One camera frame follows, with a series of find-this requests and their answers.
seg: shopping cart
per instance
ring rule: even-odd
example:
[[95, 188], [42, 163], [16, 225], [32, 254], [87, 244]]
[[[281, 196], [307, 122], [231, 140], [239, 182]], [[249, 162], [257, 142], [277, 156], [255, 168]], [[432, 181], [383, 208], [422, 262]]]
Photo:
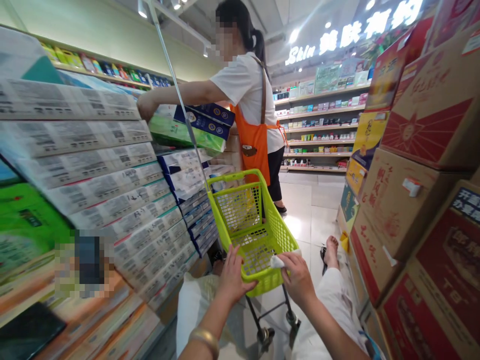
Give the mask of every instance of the shopping cart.
[[[292, 343], [300, 321], [290, 306], [280, 269], [271, 268], [270, 259], [275, 254], [292, 252], [299, 246], [276, 209], [265, 179], [259, 170], [253, 169], [214, 177], [207, 182], [209, 188], [216, 182], [239, 183], [238, 186], [215, 193], [209, 191], [208, 198], [223, 248], [227, 250], [230, 244], [234, 247], [240, 245], [238, 254], [244, 260], [241, 277], [246, 283], [258, 281], [255, 289], [246, 294], [246, 300], [258, 329], [260, 353], [268, 351], [275, 335], [273, 328], [260, 326], [260, 319], [284, 304], [287, 306], [286, 319], [292, 330], [290, 333]], [[262, 207], [265, 223], [262, 222]], [[250, 298], [269, 292], [280, 285], [285, 301], [257, 316]]]

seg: apron strap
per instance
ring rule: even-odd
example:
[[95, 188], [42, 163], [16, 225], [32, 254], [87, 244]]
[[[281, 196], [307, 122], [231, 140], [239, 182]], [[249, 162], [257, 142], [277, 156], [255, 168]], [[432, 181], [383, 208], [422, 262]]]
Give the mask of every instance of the apron strap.
[[261, 88], [261, 118], [260, 118], [260, 124], [265, 124], [265, 108], [266, 108], [266, 102], [267, 102], [267, 80], [265, 76], [265, 65], [263, 62], [261, 62], [259, 59], [256, 57], [253, 57], [255, 61], [258, 63], [258, 65], [261, 66], [261, 79], [263, 82], [262, 88]]

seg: white tissue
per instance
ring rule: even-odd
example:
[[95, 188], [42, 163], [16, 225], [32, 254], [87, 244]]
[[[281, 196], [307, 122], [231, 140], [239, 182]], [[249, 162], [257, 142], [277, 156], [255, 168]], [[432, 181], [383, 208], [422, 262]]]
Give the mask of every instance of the white tissue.
[[[302, 256], [302, 250], [300, 249], [294, 250], [292, 251], [292, 253], [299, 254], [300, 256]], [[285, 267], [285, 264], [282, 260], [280, 260], [280, 258], [277, 255], [273, 255], [270, 259], [270, 267], [272, 269], [281, 269]]]

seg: white sleeve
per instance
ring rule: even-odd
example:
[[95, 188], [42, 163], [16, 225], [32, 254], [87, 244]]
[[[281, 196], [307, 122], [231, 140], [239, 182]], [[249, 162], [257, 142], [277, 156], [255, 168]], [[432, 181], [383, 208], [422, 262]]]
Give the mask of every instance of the white sleeve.
[[234, 106], [237, 106], [247, 91], [254, 85], [249, 66], [252, 66], [252, 64], [249, 64], [249, 59], [246, 56], [238, 57], [236, 61], [231, 61], [227, 67], [210, 78], [210, 81], [223, 91]]

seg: hand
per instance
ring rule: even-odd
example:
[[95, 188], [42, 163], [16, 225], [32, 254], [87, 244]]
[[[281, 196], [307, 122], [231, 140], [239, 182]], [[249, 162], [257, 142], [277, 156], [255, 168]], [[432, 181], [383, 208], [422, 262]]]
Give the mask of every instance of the hand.
[[310, 300], [317, 298], [307, 263], [301, 255], [293, 252], [284, 252], [278, 258], [285, 264], [281, 269], [281, 277], [286, 291], [303, 310]]
[[242, 296], [252, 291], [257, 286], [258, 281], [244, 283], [242, 280], [242, 263], [244, 260], [241, 256], [237, 256], [240, 246], [233, 247], [230, 245], [228, 255], [220, 276], [220, 285], [218, 286], [216, 296], [221, 297], [224, 301], [233, 307]]
[[155, 90], [147, 91], [138, 96], [136, 107], [138, 108], [141, 118], [147, 123], [154, 116], [155, 111], [159, 107], [157, 97], [158, 95]]

